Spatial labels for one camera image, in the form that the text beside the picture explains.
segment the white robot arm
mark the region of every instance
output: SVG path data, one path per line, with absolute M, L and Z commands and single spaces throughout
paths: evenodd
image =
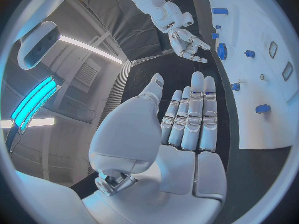
M 182 14 L 179 7 L 165 0 L 131 0 L 136 7 L 145 14 L 149 14 L 154 25 L 163 33 L 168 33 L 170 43 L 178 56 L 189 60 L 207 63 L 205 58 L 194 56 L 198 48 L 210 50 L 211 47 L 192 35 L 189 31 L 181 29 L 194 23 L 189 12 Z

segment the blue light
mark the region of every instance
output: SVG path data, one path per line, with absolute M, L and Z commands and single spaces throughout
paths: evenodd
M 15 111 L 13 112 L 11 119 L 15 120 L 16 117 L 19 115 L 19 113 L 21 112 L 21 110 L 24 108 L 24 106 L 28 103 L 28 101 L 42 88 L 44 87 L 46 84 L 48 84 L 50 81 L 52 80 L 52 76 L 48 77 L 47 79 L 45 79 L 44 81 L 42 81 L 38 86 L 36 86 L 25 98 L 24 100 L 21 102 L 21 104 L 19 104 L 19 106 L 15 109 Z
M 22 123 L 25 121 L 27 116 L 31 113 L 34 107 L 47 95 L 54 87 L 56 87 L 56 82 L 54 80 L 50 81 L 43 88 L 41 88 L 24 106 L 19 115 L 17 116 L 15 123 L 17 126 L 21 127 Z
M 51 98 L 55 92 L 58 91 L 58 87 L 54 87 L 46 96 L 34 107 L 34 109 L 31 111 L 31 113 L 28 115 L 27 119 L 23 122 L 22 126 L 20 127 L 21 134 L 24 134 L 26 131 L 28 125 L 36 115 L 36 113 L 39 111 L 39 109 L 48 101 L 48 99 Z

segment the robotic arm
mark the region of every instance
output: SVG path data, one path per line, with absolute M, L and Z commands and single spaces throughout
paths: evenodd
M 154 25 L 163 33 L 168 33 L 171 46 L 175 53 L 189 60 L 207 63 L 207 59 L 194 56 L 198 48 L 210 50 L 211 47 L 192 35 L 189 31 L 181 29 L 194 23 L 189 12 L 182 14 L 179 7 L 165 0 L 131 0 L 136 7 L 145 14 L 149 14 Z

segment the blue led strip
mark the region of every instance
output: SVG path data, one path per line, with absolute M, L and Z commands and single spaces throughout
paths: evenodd
M 34 109 L 31 111 L 31 113 L 28 115 L 28 117 L 26 118 L 26 120 L 23 122 L 23 124 L 20 127 L 20 133 L 24 134 L 28 125 L 30 124 L 30 122 L 32 121 L 32 119 L 34 118 L 34 116 L 36 115 L 36 113 L 39 111 L 39 109 L 48 101 L 48 99 L 51 98 L 51 96 L 53 94 L 55 94 L 56 91 L 58 91 L 58 87 L 54 87 L 52 90 L 50 90 L 45 96 L 44 98 L 34 107 Z
M 24 106 L 19 115 L 17 116 L 15 123 L 17 126 L 21 127 L 22 123 L 29 116 L 34 107 L 51 91 L 56 87 L 56 82 L 54 80 L 50 81 L 43 88 L 41 88 Z
M 18 105 L 18 107 L 15 109 L 11 116 L 11 120 L 15 121 L 17 116 L 20 114 L 21 110 L 24 108 L 24 106 L 29 102 L 29 100 L 41 89 L 43 88 L 46 84 L 48 84 L 51 80 L 53 79 L 52 76 L 48 77 L 44 81 L 42 81 L 38 86 L 36 86 L 23 100 L 22 102 Z

